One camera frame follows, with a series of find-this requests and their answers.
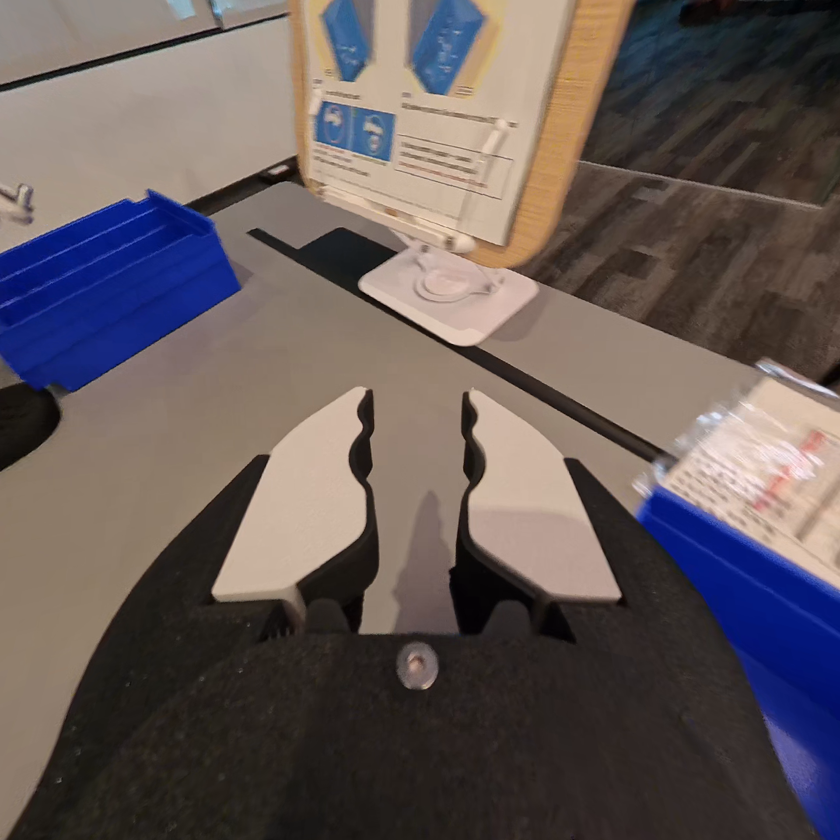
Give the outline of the white base metal arm stand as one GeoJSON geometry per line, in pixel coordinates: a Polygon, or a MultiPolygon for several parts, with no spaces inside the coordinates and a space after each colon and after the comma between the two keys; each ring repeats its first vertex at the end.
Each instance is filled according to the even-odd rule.
{"type": "Polygon", "coordinates": [[[20,183],[15,187],[1,184],[1,223],[10,222],[28,226],[34,220],[33,196],[31,185],[20,183]]]}

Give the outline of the blue plastic bin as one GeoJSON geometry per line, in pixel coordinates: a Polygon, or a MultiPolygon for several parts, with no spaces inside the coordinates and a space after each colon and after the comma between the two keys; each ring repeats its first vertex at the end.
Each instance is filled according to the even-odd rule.
{"type": "Polygon", "coordinates": [[[714,613],[817,832],[839,838],[838,589],[669,490],[637,519],[714,613]]]}
{"type": "Polygon", "coordinates": [[[214,222],[148,191],[2,253],[2,360],[74,392],[239,289],[214,222]]]}

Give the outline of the printed instruction poster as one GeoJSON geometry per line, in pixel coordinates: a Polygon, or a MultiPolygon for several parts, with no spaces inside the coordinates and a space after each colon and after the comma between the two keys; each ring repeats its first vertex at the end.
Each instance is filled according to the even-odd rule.
{"type": "Polygon", "coordinates": [[[301,2],[311,183],[508,242],[575,2],[301,2]]]}

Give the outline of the wooden board document stand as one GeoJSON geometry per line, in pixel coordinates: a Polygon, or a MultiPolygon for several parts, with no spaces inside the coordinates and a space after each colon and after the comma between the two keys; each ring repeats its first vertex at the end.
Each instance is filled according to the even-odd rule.
{"type": "Polygon", "coordinates": [[[451,345],[482,343],[538,295],[537,282],[515,268],[537,255],[560,219],[633,2],[565,1],[575,2],[574,15],[505,245],[419,223],[391,210],[381,212],[357,196],[309,181],[301,2],[289,2],[289,19],[302,179],[318,199],[388,228],[404,244],[381,266],[362,269],[351,285],[451,345]]]}

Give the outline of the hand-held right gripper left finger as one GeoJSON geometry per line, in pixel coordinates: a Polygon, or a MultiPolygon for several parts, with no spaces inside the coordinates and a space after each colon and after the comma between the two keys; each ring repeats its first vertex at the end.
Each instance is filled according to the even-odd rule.
{"type": "Polygon", "coordinates": [[[213,583],[215,602],[278,602],[300,627],[316,601],[364,598],[380,567],[374,429],[373,391],[355,386],[273,447],[213,583]]]}

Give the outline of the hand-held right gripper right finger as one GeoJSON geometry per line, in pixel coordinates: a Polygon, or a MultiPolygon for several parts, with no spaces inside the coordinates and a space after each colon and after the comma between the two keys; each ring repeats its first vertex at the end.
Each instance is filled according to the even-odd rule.
{"type": "Polygon", "coordinates": [[[574,638],[562,606],[614,606],[622,591],[566,458],[536,427],[472,388],[461,402],[467,487],[451,597],[458,630],[486,631],[504,602],[531,630],[574,638]]]}

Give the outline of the laminated printed instruction sheet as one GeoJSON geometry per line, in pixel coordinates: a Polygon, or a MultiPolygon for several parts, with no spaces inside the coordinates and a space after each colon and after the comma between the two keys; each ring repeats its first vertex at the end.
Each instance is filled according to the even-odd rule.
{"type": "Polygon", "coordinates": [[[634,481],[667,490],[834,589],[839,586],[838,384],[771,360],[698,416],[634,481]]]}

